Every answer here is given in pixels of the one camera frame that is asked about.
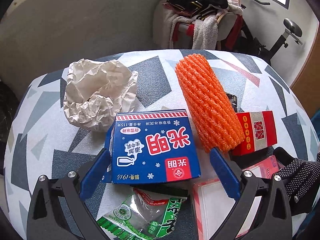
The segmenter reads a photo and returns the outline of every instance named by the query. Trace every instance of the clear plastic bag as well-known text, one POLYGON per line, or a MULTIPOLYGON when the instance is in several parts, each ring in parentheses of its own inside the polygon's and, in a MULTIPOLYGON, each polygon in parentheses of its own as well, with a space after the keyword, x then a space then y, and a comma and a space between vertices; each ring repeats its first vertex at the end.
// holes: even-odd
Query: clear plastic bag
POLYGON ((119 239, 152 240, 174 230, 185 197, 175 197, 134 188, 122 204, 97 223, 119 239))

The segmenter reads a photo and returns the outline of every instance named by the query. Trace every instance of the white wall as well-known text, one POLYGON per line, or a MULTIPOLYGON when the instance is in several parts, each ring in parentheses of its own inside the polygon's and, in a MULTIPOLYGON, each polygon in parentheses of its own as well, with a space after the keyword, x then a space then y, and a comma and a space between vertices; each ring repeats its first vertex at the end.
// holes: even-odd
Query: white wall
POLYGON ((270 2, 271 5, 260 5, 253 0, 241 0, 241 3, 247 7, 243 17, 253 37, 257 37, 261 44, 267 46, 267 49, 271 49, 284 32, 285 18, 293 20, 302 30, 302 37, 299 38, 303 42, 302 46, 289 36, 287 39, 289 46, 286 49, 282 46, 271 59, 272 67, 288 85, 291 85, 312 47, 319 21, 306 0, 290 0, 289 9, 272 0, 260 1, 270 2))
POLYGON ((81 58, 154 49, 159 0, 26 0, 0 23, 0 78, 21 98, 30 82, 81 58))
MULTIPOLYGON (((153 11, 159 0, 25 0, 0 23, 0 78, 21 98, 30 82, 81 58, 154 49, 153 11)), ((283 19, 302 29, 303 46, 288 38, 272 66, 290 85, 311 48, 318 21, 305 0, 289 10, 242 0, 253 36, 267 48, 284 32, 283 19)))

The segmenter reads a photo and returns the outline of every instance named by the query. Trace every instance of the clothes pile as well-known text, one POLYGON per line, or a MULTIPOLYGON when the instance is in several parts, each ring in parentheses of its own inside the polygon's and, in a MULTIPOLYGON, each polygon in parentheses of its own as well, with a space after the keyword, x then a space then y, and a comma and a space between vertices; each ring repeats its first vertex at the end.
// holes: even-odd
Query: clothes pile
POLYGON ((153 40, 161 49, 173 49, 179 24, 184 23, 189 25, 186 34, 193 36, 192 49, 214 50, 217 20, 226 12, 237 14, 242 24, 243 11, 238 0, 161 0, 154 13, 153 40))

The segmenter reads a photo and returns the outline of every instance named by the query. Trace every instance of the black glove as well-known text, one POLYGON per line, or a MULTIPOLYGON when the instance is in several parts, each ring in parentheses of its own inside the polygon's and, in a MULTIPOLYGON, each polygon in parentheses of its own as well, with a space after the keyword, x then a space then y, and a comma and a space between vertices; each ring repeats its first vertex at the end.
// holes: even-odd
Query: black glove
POLYGON ((284 181, 292 215, 310 212, 320 185, 320 153, 315 162, 293 158, 281 147, 274 155, 285 166, 276 174, 284 181))

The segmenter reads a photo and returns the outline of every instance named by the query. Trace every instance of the blue ice cream box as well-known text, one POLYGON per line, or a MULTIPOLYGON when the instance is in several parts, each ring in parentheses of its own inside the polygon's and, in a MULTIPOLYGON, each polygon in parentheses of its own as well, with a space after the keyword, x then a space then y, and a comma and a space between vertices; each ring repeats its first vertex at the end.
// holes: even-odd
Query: blue ice cream box
POLYGON ((201 175, 185 109, 116 115, 102 182, 162 183, 201 175))

